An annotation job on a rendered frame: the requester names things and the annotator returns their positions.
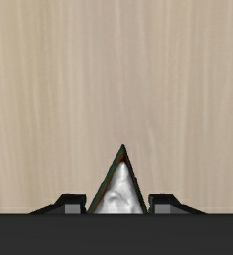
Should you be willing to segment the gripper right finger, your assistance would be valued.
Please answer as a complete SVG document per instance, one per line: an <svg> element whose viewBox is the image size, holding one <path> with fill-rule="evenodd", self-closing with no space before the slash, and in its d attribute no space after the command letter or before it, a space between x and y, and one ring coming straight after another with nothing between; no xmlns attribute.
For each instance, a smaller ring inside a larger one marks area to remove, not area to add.
<svg viewBox="0 0 233 255"><path fill-rule="evenodd" d="M148 202L150 214L203 214L203 211L180 203L173 194L151 194Z"/></svg>

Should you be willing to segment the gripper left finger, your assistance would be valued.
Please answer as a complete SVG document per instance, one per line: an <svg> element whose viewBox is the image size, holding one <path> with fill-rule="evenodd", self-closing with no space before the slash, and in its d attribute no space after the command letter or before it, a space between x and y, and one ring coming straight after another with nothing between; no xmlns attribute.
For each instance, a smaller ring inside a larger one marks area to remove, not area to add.
<svg viewBox="0 0 233 255"><path fill-rule="evenodd" d="M32 211L32 214L85 214L84 194L62 194L54 204Z"/></svg>

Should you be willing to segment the white frosted cake wedge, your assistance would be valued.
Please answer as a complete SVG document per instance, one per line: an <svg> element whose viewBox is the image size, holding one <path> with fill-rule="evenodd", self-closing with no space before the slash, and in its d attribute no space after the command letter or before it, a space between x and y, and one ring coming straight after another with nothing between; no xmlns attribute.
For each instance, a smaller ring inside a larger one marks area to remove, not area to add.
<svg viewBox="0 0 233 255"><path fill-rule="evenodd" d="M96 192L88 214L146 214L147 208L123 144Z"/></svg>

